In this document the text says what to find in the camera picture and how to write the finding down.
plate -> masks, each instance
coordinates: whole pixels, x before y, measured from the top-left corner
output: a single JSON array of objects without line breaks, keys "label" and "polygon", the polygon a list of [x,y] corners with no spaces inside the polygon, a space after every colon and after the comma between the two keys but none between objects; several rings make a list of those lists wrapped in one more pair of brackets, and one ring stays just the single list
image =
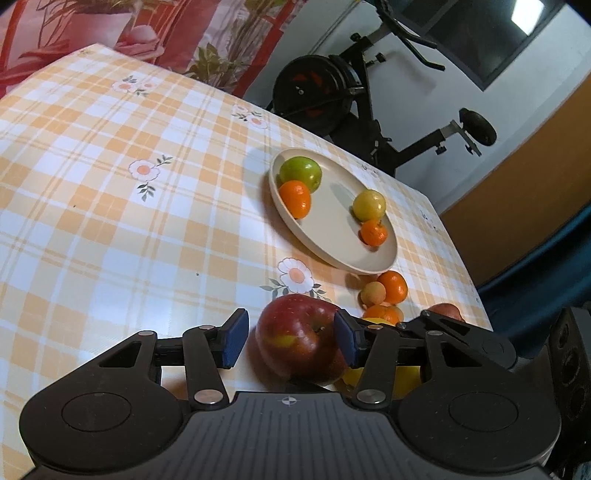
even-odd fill
[{"label": "plate", "polygon": [[[318,163],[322,169],[320,187],[312,194],[310,213],[295,220],[279,197],[276,178],[283,162],[302,155]],[[388,239],[372,248],[359,239],[360,223],[351,214],[355,197],[367,187],[337,162],[305,148],[289,148],[272,161],[268,174],[271,197],[281,218],[293,234],[313,253],[330,265],[360,275],[376,275],[390,270],[398,244],[387,215],[382,223]]]}]

tangerine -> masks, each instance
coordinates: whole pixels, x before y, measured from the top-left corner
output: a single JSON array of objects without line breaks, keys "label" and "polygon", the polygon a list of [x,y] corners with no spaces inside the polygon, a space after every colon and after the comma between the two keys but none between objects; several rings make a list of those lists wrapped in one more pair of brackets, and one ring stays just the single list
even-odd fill
[{"label": "tangerine", "polygon": [[382,273],[378,281],[386,287],[386,301],[388,303],[401,303],[408,296],[408,285],[404,277],[393,270]]},{"label": "tangerine", "polygon": [[404,320],[404,313],[394,305],[390,307],[373,305],[363,313],[363,318],[370,322],[373,322],[374,319],[381,319],[390,325],[396,325]]},{"label": "tangerine", "polygon": [[364,222],[359,231],[361,240],[370,247],[379,247],[388,238],[388,231],[381,220],[368,220]]},{"label": "tangerine", "polygon": [[287,210],[296,220],[304,218],[310,212],[312,196],[306,184],[299,180],[289,180],[279,187],[279,196]]}]

blue gripper pad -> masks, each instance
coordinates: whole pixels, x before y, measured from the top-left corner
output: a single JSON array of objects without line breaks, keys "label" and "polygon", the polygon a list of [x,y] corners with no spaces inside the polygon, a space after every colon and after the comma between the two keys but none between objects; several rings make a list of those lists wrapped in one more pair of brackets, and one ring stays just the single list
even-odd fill
[{"label": "blue gripper pad", "polygon": [[228,320],[218,329],[217,335],[222,347],[222,365],[218,368],[232,368],[238,360],[249,332],[248,312],[236,309]]},{"label": "blue gripper pad", "polygon": [[337,345],[351,368],[362,367],[367,350],[365,329],[346,310],[335,313],[335,336]]}]

white flower pattern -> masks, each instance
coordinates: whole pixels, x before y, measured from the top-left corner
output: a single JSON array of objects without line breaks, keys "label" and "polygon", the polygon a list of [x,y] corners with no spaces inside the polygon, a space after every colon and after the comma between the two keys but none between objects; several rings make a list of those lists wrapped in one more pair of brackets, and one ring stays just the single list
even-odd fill
[{"label": "white flower pattern", "polygon": [[111,87],[114,91],[121,93],[134,93],[138,89],[138,86],[135,83],[129,81],[126,82],[125,80],[115,82]]},{"label": "white flower pattern", "polygon": [[239,105],[238,103],[232,106],[232,113],[242,113],[243,115],[247,115],[250,113],[250,110],[245,106]]},{"label": "white flower pattern", "polygon": [[259,130],[265,130],[269,128],[269,123],[262,117],[261,112],[249,110],[243,105],[233,105],[232,116],[238,117],[239,120],[242,120],[248,124],[249,127],[254,127]]},{"label": "white flower pattern", "polygon": [[170,165],[172,157],[167,157],[162,154],[161,157],[156,158],[158,164],[154,164],[148,160],[135,160],[129,167],[129,173],[136,180],[143,182],[137,187],[138,194],[141,195],[142,202],[145,202],[148,197],[154,197],[156,188],[150,185],[152,180],[155,180],[160,175],[160,169],[158,167],[164,167]]},{"label": "white flower pattern", "polygon": [[312,272],[300,260],[284,258],[277,265],[277,269],[282,273],[279,280],[292,293],[308,293],[314,286]]},{"label": "white flower pattern", "polygon": [[326,292],[321,290],[319,283],[314,283],[312,272],[306,264],[296,258],[284,258],[277,264],[279,280],[269,278],[271,285],[261,285],[261,288],[272,292],[272,299],[290,293],[308,294],[313,299],[330,301],[325,297]]},{"label": "white flower pattern", "polygon": [[264,130],[265,128],[269,127],[269,124],[258,115],[247,115],[246,121],[249,125],[252,125],[253,127],[259,128],[261,130]]},{"label": "white flower pattern", "polygon": [[136,160],[129,165],[129,173],[136,180],[152,181],[160,175],[156,165],[148,160]]},{"label": "white flower pattern", "polygon": [[155,79],[139,79],[134,75],[128,75],[120,82],[115,82],[111,88],[116,92],[134,93],[137,96],[147,97],[159,85]]}]

metal screw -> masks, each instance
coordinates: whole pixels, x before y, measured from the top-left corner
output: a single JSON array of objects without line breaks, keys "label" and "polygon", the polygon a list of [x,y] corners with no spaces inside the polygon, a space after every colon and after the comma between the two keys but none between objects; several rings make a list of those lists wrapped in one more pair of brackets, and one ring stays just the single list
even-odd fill
[{"label": "metal screw", "polygon": [[366,390],[362,390],[357,394],[357,400],[363,403],[368,404],[376,404],[381,403],[386,400],[386,394],[381,390],[374,390],[373,388],[368,388]]},{"label": "metal screw", "polygon": [[203,403],[205,405],[214,405],[223,399],[223,393],[219,390],[213,390],[207,388],[205,390],[199,390],[193,397],[195,401]]}]

